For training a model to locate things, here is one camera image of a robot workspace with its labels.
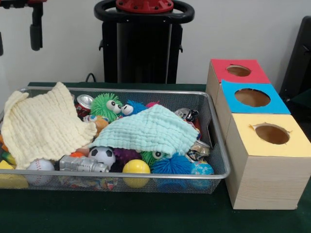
box with hole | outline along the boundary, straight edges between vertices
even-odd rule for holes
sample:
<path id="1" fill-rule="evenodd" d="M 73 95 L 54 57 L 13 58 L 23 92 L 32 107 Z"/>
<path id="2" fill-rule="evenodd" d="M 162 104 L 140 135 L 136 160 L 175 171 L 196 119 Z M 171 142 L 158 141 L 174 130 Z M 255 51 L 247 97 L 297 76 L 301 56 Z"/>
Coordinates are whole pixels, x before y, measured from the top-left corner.
<path id="1" fill-rule="evenodd" d="M 223 80 L 236 83 L 270 83 L 256 60 L 211 59 L 206 92 L 212 96 L 214 105 Z"/>
<path id="2" fill-rule="evenodd" d="M 234 209 L 295 209 L 311 173 L 311 144 L 291 115 L 232 114 L 226 185 Z"/>
<path id="3" fill-rule="evenodd" d="M 224 139 L 232 113 L 290 114 L 271 84 L 224 81 L 218 93 L 216 112 Z"/>

white wall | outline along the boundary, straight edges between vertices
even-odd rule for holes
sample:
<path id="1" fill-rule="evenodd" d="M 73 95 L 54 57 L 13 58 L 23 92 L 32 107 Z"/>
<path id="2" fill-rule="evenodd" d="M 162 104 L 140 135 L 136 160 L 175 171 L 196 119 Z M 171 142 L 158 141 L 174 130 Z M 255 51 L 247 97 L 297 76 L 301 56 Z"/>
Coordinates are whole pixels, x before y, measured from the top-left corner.
<path id="1" fill-rule="evenodd" d="M 183 26 L 178 83 L 206 83 L 211 58 L 252 58 L 280 88 L 301 19 L 310 13 L 310 0 L 185 1 L 196 15 Z M 101 22 L 93 14 L 97 2 L 49 0 L 39 52 L 30 48 L 31 9 L 0 9 L 5 52 L 0 57 L 0 93 L 6 96 L 30 81 L 80 82 L 89 72 L 103 81 Z"/>

metal basket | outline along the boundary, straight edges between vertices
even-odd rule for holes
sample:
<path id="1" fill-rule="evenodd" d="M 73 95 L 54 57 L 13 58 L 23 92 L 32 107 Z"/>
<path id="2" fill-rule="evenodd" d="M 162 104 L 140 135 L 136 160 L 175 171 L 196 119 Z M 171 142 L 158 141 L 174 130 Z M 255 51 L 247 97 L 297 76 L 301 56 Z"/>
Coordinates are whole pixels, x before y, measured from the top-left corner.
<path id="1" fill-rule="evenodd" d="M 28 92 L 29 97 L 45 94 L 51 87 L 26 87 L 21 92 Z M 24 189 L 38 190 L 88 190 L 88 191 L 116 191 L 116 192 L 165 192 L 165 193 L 208 193 L 211 194 L 221 179 L 230 173 L 228 156 L 221 136 L 219 123 L 211 97 L 204 92 L 191 91 L 149 91 L 149 90 L 121 90 L 121 89 L 86 89 L 69 88 L 75 96 L 87 94 L 96 97 L 101 93 L 116 93 L 121 102 L 135 100 L 147 104 L 160 101 L 160 104 L 171 111 L 180 108 L 190 108 L 199 111 L 202 141 L 212 147 L 208 163 L 213 167 L 214 175 L 180 175 L 180 174 L 131 174 L 131 173 L 85 173 L 64 171 L 32 171 L 0 169 L 1 181 L 8 179 L 44 178 L 49 176 L 49 182 L 44 185 L 29 185 Z M 130 188 L 124 178 L 131 178 L 131 182 L 147 182 L 143 188 Z"/>

silver toy robot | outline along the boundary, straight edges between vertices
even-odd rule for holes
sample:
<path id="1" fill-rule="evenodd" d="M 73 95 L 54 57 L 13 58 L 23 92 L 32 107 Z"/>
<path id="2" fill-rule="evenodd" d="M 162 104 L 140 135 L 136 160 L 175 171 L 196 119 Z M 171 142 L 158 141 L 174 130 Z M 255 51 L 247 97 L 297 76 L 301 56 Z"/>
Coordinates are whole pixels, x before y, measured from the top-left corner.
<path id="1" fill-rule="evenodd" d="M 61 171 L 109 172 L 106 164 L 98 163 L 96 159 L 82 156 L 81 158 L 63 156 L 59 161 Z"/>

green fuzzy ball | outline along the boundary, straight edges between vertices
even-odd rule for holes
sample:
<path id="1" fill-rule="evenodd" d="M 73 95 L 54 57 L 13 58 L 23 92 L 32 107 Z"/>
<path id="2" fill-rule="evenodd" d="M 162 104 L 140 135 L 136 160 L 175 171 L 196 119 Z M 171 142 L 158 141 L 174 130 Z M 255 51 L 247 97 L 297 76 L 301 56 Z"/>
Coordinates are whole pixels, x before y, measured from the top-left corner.
<path id="1" fill-rule="evenodd" d="M 142 160 L 146 162 L 146 164 L 149 165 L 149 167 L 151 167 L 154 162 L 157 160 L 152 156 L 152 152 L 151 151 L 143 151 L 141 154 Z"/>
<path id="2" fill-rule="evenodd" d="M 96 116 L 103 116 L 109 119 L 110 122 L 117 119 L 118 115 L 107 108 L 107 102 L 114 101 L 116 104 L 122 106 L 119 97 L 112 93 L 100 94 L 93 100 L 91 105 L 91 114 Z"/>

